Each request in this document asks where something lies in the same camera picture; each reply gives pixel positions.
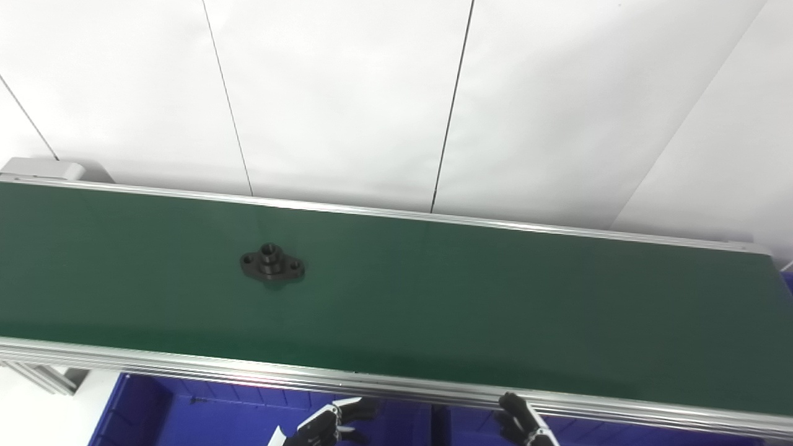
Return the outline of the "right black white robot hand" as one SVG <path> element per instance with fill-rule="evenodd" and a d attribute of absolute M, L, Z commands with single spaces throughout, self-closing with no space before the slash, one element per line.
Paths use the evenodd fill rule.
<path fill-rule="evenodd" d="M 499 435 L 514 445 L 558 445 L 546 421 L 527 401 L 512 392 L 498 399 L 499 410 L 494 418 L 499 424 Z"/>

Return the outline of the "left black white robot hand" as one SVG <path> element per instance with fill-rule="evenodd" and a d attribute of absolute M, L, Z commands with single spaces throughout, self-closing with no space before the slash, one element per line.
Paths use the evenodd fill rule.
<path fill-rule="evenodd" d="M 355 421 L 371 421 L 379 414 L 380 401 L 369 397 L 333 400 L 298 424 L 294 434 L 284 434 L 276 427 L 269 445 L 337 445 L 351 442 L 367 445 L 369 439 L 350 425 Z"/>

